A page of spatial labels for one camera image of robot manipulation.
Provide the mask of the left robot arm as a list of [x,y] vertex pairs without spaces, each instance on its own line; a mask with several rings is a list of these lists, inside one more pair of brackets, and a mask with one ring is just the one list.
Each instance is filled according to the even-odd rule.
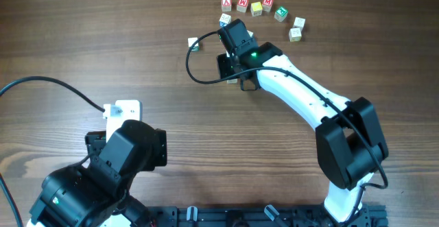
[[30,210],[33,226],[100,226],[122,215],[131,226],[151,226],[145,205],[130,195],[136,175],[167,164],[167,135],[137,120],[126,120],[113,133],[84,137],[88,162],[50,173]]

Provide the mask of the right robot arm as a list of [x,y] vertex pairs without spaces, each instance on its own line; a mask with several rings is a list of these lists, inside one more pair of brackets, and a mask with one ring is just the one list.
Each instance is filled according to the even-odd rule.
[[272,43],[258,45],[237,19],[217,32],[226,48],[217,63],[223,80],[252,80],[296,111],[314,130],[318,164],[329,179],[324,208],[347,224],[359,212],[373,173],[388,186],[381,163],[388,147],[374,106],[364,97],[351,101],[332,93],[293,65]]

